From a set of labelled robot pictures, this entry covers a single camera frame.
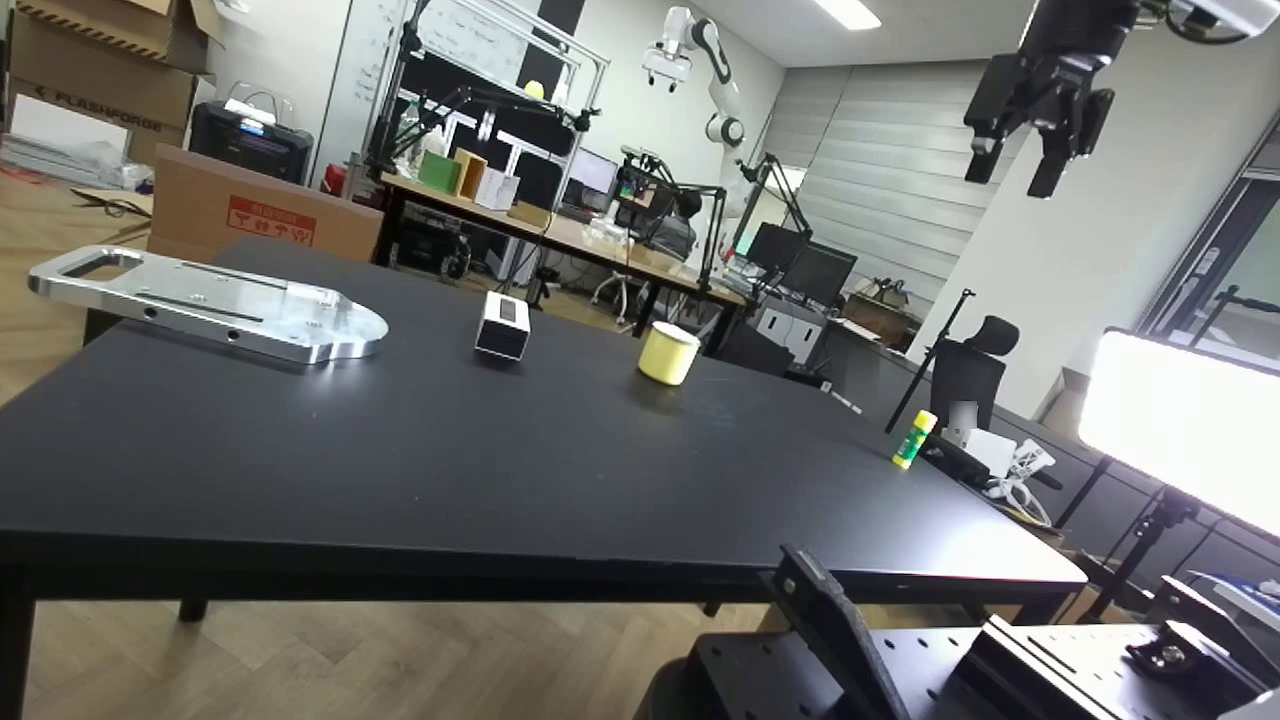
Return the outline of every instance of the window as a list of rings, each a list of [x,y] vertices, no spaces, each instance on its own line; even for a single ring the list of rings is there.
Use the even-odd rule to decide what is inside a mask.
[[[1154,333],[1280,372],[1280,131],[1258,153],[1192,261],[1164,294]]]

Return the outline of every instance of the floor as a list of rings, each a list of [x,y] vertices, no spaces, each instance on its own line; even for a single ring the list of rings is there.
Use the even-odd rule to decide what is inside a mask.
[[[81,311],[35,300],[24,273],[76,243],[143,243],[67,188],[0,170],[0,406],[81,347]],[[626,333],[580,296],[548,316]],[[874,624],[953,624],[867,609]],[[760,629],[766,609],[691,603],[40,603],[32,720],[353,720],[353,716],[634,716],[651,671],[699,633]]]

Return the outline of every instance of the yellow cup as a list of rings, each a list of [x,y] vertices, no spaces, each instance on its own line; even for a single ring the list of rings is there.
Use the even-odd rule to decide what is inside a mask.
[[[641,347],[641,372],[655,383],[685,383],[704,343],[675,323],[655,319]]]

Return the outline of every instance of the green bottle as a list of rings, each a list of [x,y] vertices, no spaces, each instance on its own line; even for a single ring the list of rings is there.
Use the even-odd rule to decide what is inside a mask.
[[[893,466],[897,466],[901,472],[908,472],[908,467],[916,466],[916,455],[919,455],[919,447],[924,447],[924,440],[929,440],[932,425],[938,425],[938,418],[932,418],[932,413],[916,413],[916,421],[914,421],[914,430],[908,430],[906,443],[893,454]]]

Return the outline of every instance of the bright light panel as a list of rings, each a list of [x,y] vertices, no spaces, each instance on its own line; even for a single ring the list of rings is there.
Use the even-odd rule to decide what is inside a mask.
[[[1085,443],[1280,535],[1280,375],[1110,333],[1082,418]]]
[[[881,28],[881,16],[859,0],[815,0],[815,7],[838,16],[838,26],[845,26],[848,31]]]

